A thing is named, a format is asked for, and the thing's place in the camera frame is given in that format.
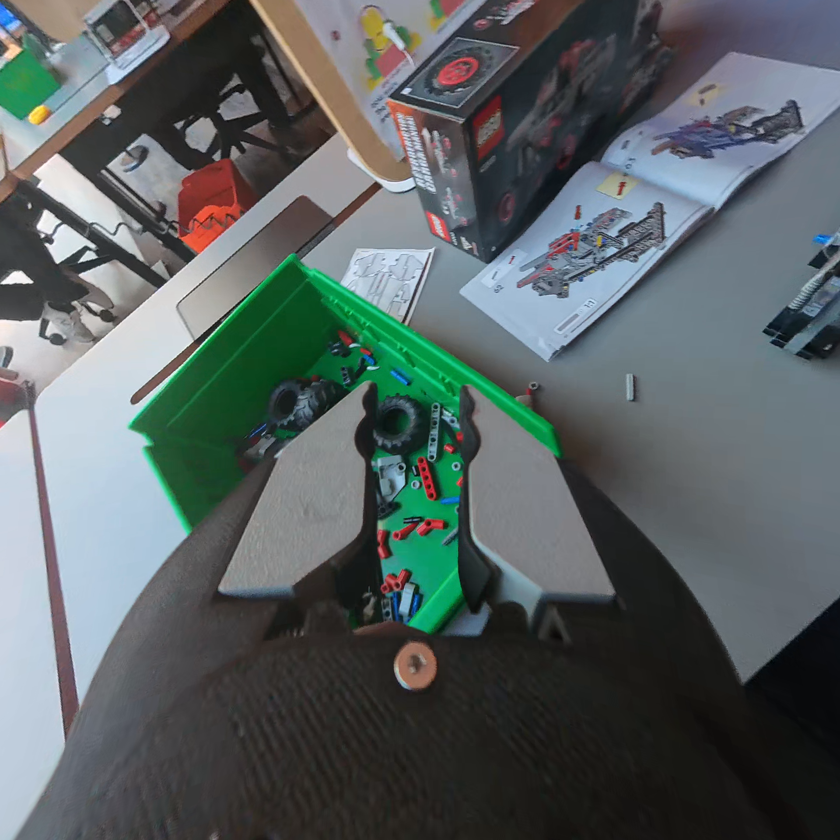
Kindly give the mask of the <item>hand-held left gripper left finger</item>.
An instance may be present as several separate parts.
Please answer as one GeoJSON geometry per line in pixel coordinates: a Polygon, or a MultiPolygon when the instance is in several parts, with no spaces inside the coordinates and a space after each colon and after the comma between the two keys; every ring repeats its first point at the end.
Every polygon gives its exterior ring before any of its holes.
{"type": "Polygon", "coordinates": [[[371,461],[378,405],[376,384],[365,382],[281,450],[219,594],[359,601],[375,585],[380,559],[371,461]]]}

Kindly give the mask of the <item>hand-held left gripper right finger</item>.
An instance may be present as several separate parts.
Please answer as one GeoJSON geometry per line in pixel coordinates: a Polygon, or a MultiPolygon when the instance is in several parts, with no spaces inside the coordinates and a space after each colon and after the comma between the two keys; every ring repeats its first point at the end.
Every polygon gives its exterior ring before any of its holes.
{"type": "Polygon", "coordinates": [[[516,606],[536,634],[562,606],[616,604],[612,583],[559,457],[473,385],[459,396],[464,484],[458,582],[474,615],[516,606]]]}

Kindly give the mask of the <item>black lego tire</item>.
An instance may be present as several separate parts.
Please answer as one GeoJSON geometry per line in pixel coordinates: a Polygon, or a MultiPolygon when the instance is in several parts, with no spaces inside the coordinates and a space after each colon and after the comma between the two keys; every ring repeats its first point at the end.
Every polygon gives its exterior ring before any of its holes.
{"type": "Polygon", "coordinates": [[[310,382],[301,378],[281,381],[269,397],[267,416],[270,425],[283,431],[298,431],[295,410],[298,398],[309,387],[310,382]]]}
{"type": "Polygon", "coordinates": [[[300,410],[301,431],[310,427],[327,411],[339,403],[348,395],[347,389],[340,383],[333,380],[319,380],[311,383],[303,395],[303,404],[300,410]]]}
{"type": "Polygon", "coordinates": [[[427,436],[423,405],[408,395],[389,395],[380,402],[374,424],[376,447],[388,455],[410,455],[427,436]]]}

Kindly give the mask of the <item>pile of small lego pieces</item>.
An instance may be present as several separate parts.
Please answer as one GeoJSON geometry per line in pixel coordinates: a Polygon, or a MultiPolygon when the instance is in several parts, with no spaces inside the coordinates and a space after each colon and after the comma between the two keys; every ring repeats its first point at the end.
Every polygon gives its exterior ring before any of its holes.
{"type": "MultiPolygon", "coordinates": [[[[310,385],[333,380],[349,393],[365,382],[373,382],[379,405],[391,395],[411,396],[423,405],[427,436],[418,450],[402,455],[406,461],[406,486],[393,504],[380,507],[376,502],[375,547],[380,559],[376,583],[359,601],[340,602],[356,626],[396,622],[417,624],[429,633],[438,630],[457,612],[461,599],[456,547],[463,462],[458,447],[461,434],[452,402],[441,403],[438,395],[423,388],[420,374],[408,362],[397,361],[386,348],[376,348],[349,328],[328,331],[317,361],[288,379],[292,378],[308,380],[310,385]],[[426,498],[419,479],[417,457],[427,457],[429,414],[434,402],[441,404],[442,418],[437,461],[429,463],[437,488],[437,499],[432,501],[426,498]]],[[[295,410],[298,430],[274,428],[267,417],[259,429],[264,434],[260,446],[252,447],[249,457],[271,456],[272,468],[281,450],[306,430],[300,429],[306,391],[298,398],[295,410]]]]}

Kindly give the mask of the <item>green plastic bin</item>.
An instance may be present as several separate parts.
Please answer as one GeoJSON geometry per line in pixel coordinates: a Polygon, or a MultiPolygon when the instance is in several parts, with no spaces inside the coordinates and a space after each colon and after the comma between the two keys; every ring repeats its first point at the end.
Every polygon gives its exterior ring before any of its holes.
{"type": "MultiPolygon", "coordinates": [[[[184,527],[191,531],[266,455],[260,446],[271,392],[317,361],[327,333],[349,328],[420,374],[451,401],[473,385],[560,455],[550,423],[450,353],[323,273],[286,259],[204,340],[130,424],[184,527]]],[[[461,451],[458,453],[464,460],[461,451]]]]}

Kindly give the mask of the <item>grey lego panel part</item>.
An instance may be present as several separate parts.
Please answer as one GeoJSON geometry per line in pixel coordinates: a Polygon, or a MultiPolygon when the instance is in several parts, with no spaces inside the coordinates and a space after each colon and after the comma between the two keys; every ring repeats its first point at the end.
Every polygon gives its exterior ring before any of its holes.
{"type": "Polygon", "coordinates": [[[377,504],[388,506],[406,486],[406,461],[401,455],[376,457],[371,462],[375,478],[375,499],[377,504]]]}

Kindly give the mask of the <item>partly built lego model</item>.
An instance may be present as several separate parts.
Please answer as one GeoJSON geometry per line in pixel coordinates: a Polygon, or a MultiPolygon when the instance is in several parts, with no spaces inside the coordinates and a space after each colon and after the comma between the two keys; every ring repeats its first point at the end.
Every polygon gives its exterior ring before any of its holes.
{"type": "Polygon", "coordinates": [[[814,275],[763,328],[773,346],[805,361],[825,360],[839,345],[839,231],[813,242],[814,275]]]}

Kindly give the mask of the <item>black lego set box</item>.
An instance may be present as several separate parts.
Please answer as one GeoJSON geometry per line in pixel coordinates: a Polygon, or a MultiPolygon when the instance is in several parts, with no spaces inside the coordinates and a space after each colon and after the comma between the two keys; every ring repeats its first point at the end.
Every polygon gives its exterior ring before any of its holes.
{"type": "Polygon", "coordinates": [[[388,98],[431,235],[488,263],[643,102],[666,2],[484,2],[388,98]]]}

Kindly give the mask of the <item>white sticker sheet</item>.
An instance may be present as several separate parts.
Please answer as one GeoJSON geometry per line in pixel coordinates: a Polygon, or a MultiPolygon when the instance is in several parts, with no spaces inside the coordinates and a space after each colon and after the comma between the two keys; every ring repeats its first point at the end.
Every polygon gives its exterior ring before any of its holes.
{"type": "Polygon", "coordinates": [[[340,285],[408,325],[435,253],[435,248],[357,248],[340,285]]]}

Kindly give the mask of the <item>silver laptop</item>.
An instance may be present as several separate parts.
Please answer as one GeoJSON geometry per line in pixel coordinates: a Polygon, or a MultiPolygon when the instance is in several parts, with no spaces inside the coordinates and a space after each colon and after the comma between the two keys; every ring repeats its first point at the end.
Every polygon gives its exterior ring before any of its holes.
{"type": "Polygon", "coordinates": [[[191,290],[176,310],[192,340],[213,330],[289,256],[304,256],[333,230],[333,217],[297,197],[191,290]]]}

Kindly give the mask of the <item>orange plastic crate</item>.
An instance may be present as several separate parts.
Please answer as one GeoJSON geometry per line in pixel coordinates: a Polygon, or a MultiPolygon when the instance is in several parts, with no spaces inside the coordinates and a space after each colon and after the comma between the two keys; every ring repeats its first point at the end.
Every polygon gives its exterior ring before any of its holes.
{"type": "Polygon", "coordinates": [[[185,177],[177,197],[179,239],[196,254],[259,201],[237,165],[223,158],[185,177]]]}

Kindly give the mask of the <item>black office chair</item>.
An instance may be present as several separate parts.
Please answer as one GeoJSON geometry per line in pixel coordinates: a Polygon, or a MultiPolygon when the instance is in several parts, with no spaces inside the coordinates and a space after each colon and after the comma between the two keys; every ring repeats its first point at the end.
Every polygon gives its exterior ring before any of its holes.
{"type": "Polygon", "coordinates": [[[2,277],[20,272],[27,283],[2,283],[1,320],[36,322],[46,319],[65,340],[95,343],[98,339],[81,320],[81,304],[110,309],[110,297],[75,271],[61,266],[41,240],[35,212],[21,198],[1,203],[2,277]]]}
{"type": "Polygon", "coordinates": [[[300,125],[301,94],[265,37],[175,47],[120,100],[103,127],[100,156],[110,165],[143,134],[188,172],[246,146],[278,153],[289,165],[312,152],[300,125]]]}

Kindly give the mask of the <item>open instruction booklet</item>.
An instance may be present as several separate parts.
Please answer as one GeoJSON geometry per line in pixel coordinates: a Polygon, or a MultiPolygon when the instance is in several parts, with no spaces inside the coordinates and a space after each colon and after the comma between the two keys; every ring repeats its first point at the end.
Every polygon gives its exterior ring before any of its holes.
{"type": "Polygon", "coordinates": [[[460,295],[551,361],[838,105],[838,70],[726,54],[574,173],[460,295]]]}

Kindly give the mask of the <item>wood edged printed board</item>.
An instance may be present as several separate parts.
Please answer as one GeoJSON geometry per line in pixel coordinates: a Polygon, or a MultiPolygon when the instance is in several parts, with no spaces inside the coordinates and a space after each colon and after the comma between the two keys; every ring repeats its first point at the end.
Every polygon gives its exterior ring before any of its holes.
{"type": "Polygon", "coordinates": [[[252,1],[342,136],[349,156],[392,192],[410,166],[387,106],[479,1],[252,1]]]}

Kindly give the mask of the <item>wood edged table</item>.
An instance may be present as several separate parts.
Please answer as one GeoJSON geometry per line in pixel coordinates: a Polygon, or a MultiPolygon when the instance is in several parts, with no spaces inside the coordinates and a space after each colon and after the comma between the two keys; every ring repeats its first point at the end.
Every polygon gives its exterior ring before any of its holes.
{"type": "Polygon", "coordinates": [[[109,84],[104,58],[84,37],[75,38],[63,48],[58,55],[58,67],[65,79],[46,103],[50,110],[47,120],[34,125],[26,119],[16,119],[4,109],[1,111],[2,200],[62,152],[84,129],[99,121],[105,111],[228,4],[228,1],[190,2],[179,17],[168,16],[166,19],[172,25],[169,40],[114,85],[109,84]]]}

